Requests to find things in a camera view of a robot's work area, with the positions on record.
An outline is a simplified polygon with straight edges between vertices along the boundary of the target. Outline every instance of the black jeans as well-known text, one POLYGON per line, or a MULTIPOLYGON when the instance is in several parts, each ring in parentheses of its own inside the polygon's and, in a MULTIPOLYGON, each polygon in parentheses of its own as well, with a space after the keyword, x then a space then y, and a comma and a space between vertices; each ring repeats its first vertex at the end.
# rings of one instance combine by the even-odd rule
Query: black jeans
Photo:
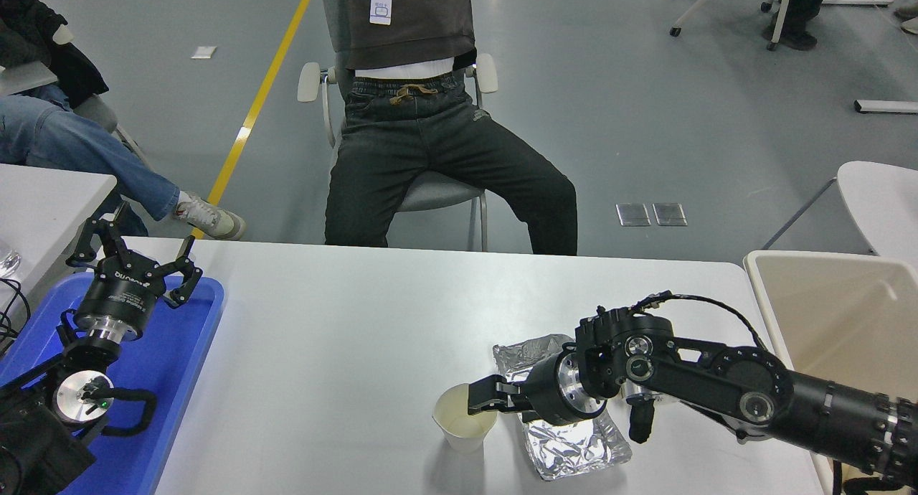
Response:
POLYGON ((404 193, 429 169, 501 195, 529 226, 533 253, 577 254, 574 185, 476 109, 453 74, 425 80, 358 77, 344 110, 325 209, 327 244, 386 246, 404 193))
POLYGON ((784 18, 782 33, 800 33, 806 30, 806 22, 816 18, 823 0, 790 0, 784 18))

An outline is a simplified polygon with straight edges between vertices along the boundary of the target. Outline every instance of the crumpled foil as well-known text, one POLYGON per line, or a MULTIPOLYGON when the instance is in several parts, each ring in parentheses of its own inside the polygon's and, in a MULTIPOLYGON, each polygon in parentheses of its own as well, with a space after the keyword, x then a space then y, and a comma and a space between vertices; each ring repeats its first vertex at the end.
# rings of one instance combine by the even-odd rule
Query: crumpled foil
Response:
MULTIPOLYGON (((535 363, 573 341, 567 335, 551 334, 509 346, 495 345, 494 361, 508 381, 525 380, 535 363)), ((632 456, 628 442, 606 411, 593 420, 560 427, 543 420, 523 423, 519 416, 519 425, 526 452, 542 481, 609 468, 628 462, 632 456)))

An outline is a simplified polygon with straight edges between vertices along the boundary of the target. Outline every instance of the id badge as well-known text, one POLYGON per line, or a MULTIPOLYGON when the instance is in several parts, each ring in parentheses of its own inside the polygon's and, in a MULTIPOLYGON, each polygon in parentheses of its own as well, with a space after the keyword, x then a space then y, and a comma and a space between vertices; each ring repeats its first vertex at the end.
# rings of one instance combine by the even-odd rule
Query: id badge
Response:
POLYGON ((377 25, 392 24, 392 0, 370 0, 370 22, 377 25))

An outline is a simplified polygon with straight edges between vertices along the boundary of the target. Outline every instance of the person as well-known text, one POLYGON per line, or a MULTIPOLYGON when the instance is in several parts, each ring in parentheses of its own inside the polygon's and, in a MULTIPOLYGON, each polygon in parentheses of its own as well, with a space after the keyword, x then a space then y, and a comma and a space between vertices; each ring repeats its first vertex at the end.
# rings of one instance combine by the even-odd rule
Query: person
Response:
MULTIPOLYGON (((822 3, 823 0, 790 0, 778 43, 794 50, 808 51, 816 48, 816 37, 807 32, 806 25, 819 14, 822 3)), ((762 31, 762 37, 771 40, 776 23, 777 14, 772 16, 771 24, 762 31)))
POLYGON ((471 0, 375 0, 373 18, 371 0, 323 1, 345 96, 327 244, 386 246, 407 188, 429 169, 501 195, 533 253, 577 254, 574 185, 465 92, 471 0))
MULTIPOLYGON (((155 220, 171 215, 214 239, 239 240, 246 228, 241 217, 181 191, 98 123, 73 113, 72 103, 104 93, 108 86, 72 43, 55 41, 65 24, 65 18, 41 1, 0 0, 0 66, 40 60, 59 78, 58 83, 0 98, 0 164, 110 174, 118 184, 94 217, 114 212, 123 195, 155 220)), ((121 224, 125 235, 148 234, 132 211, 121 224)))
POLYGON ((899 28, 906 34, 918 34, 918 1, 914 4, 903 5, 892 12, 896 18, 902 20, 899 28))

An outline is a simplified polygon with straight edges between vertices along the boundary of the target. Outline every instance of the dark sweatshirt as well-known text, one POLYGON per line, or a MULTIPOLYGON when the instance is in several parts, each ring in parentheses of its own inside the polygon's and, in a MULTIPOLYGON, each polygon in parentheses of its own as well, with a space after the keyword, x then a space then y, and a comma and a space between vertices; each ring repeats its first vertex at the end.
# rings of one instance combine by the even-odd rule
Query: dark sweatshirt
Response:
POLYGON ((335 52, 348 70, 475 59, 471 0, 392 0, 392 24, 370 22, 370 0, 324 0, 335 52))
POLYGON ((65 18, 39 0, 0 0, 0 66, 42 61, 76 107, 91 95, 107 92, 108 86, 73 43, 55 44, 53 37, 63 24, 65 18))

